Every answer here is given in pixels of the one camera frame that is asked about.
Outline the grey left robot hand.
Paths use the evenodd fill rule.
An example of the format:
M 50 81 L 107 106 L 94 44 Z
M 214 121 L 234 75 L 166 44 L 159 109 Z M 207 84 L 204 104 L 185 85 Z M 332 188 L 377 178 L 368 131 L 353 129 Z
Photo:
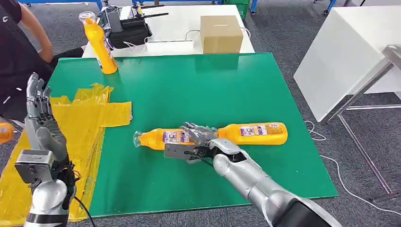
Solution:
M 49 150 L 57 161 L 68 158 L 66 138 L 52 113 L 51 88 L 34 72 L 27 81 L 25 129 L 32 149 Z

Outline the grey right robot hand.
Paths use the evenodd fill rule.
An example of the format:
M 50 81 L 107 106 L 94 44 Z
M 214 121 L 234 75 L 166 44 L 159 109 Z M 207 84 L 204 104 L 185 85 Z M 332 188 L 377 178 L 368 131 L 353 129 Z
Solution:
M 212 140 L 218 138 L 216 132 L 209 126 L 201 126 L 192 122 L 184 122 L 180 128 L 188 133 L 191 140 L 197 145 L 208 145 Z

